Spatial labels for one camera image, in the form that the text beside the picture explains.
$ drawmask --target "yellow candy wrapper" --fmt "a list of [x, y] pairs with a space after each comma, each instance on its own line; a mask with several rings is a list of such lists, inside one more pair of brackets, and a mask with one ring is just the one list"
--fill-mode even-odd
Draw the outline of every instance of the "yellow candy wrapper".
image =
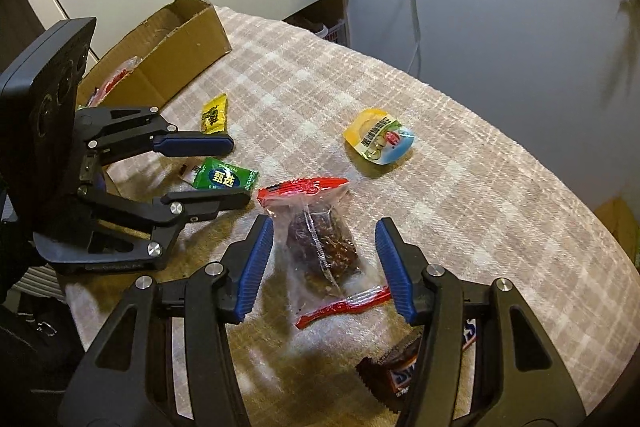
[[378, 165], [398, 161], [414, 143], [414, 133], [382, 109], [365, 109], [342, 133], [363, 158]]
[[205, 134], [226, 131], [226, 93], [219, 94], [202, 108], [200, 129]]

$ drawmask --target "table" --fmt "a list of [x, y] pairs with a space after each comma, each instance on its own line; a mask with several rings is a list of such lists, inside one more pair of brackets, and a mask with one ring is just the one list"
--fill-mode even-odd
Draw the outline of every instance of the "table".
[[[521, 146], [474, 113], [401, 71], [281, 22], [218, 10], [233, 51], [163, 110], [197, 129], [200, 108], [225, 91], [228, 161], [260, 171], [260, 186], [332, 175], [351, 181], [344, 215], [361, 256], [380, 267], [374, 224], [392, 216], [405, 240], [460, 279], [509, 277], [558, 348], [588, 411], [605, 396], [640, 342], [640, 277], [604, 226]], [[356, 156], [343, 129], [380, 106], [411, 127], [412, 152], [377, 168]], [[179, 158], [148, 153], [110, 168], [122, 195], [148, 200], [186, 188]], [[257, 203], [188, 225], [159, 281], [188, 277], [244, 238]], [[88, 347], [123, 290], [139, 274], [82, 276], [66, 296]], [[228, 335], [254, 426], [392, 425], [354, 365], [408, 330], [391, 303], [362, 315], [292, 325], [282, 260], [272, 255], [254, 311]], [[174, 321], [174, 359], [184, 336]], [[177, 402], [188, 413], [184, 365]], [[460, 393], [468, 403], [468, 386]]]

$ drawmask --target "open cardboard box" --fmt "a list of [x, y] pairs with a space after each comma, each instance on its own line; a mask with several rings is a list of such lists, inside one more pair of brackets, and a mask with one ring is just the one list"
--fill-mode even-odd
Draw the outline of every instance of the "open cardboard box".
[[86, 74], [79, 105], [126, 60], [142, 61], [111, 89], [101, 105], [162, 107], [231, 45], [216, 9], [203, 0], [175, 0], [129, 32]]

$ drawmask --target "snack package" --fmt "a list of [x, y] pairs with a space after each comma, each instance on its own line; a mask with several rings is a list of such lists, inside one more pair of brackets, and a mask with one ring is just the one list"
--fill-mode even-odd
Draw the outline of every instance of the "snack package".
[[251, 191], [258, 180], [258, 171], [250, 171], [224, 163], [216, 158], [206, 158], [200, 163], [191, 160], [180, 168], [180, 178], [193, 188], [244, 188]]
[[133, 71], [133, 69], [141, 62], [138, 57], [131, 57], [129, 60], [125, 60], [121, 65], [119, 65], [111, 76], [107, 78], [102, 85], [94, 91], [87, 102], [87, 107], [95, 107], [98, 105], [107, 94], [109, 94], [110, 90], [121, 81], [127, 73]]
[[226, 131], [226, 93], [219, 94], [204, 105], [200, 129], [205, 134]]
[[[414, 375], [423, 328], [414, 328], [378, 359], [365, 357], [356, 366], [371, 394], [392, 412], [400, 412]], [[476, 321], [467, 320], [462, 333], [462, 350], [476, 341]]]
[[389, 298], [380, 274], [358, 256], [336, 207], [348, 185], [343, 178], [313, 178], [258, 192], [273, 219], [274, 243], [287, 255], [289, 300], [299, 328], [321, 316], [363, 311]]
[[378, 165], [398, 161], [414, 143], [414, 133], [382, 109], [365, 109], [342, 133], [360, 156]]

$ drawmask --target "chocolate bar wrapper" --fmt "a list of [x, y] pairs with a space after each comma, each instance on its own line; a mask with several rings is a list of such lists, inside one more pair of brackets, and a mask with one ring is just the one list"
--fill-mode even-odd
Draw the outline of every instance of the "chocolate bar wrapper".
[[[356, 366], [360, 378], [376, 399], [389, 410], [399, 413], [414, 376], [415, 362], [423, 328], [414, 328], [400, 342], [378, 359], [365, 357]], [[463, 351], [476, 341], [476, 322], [465, 323]]]

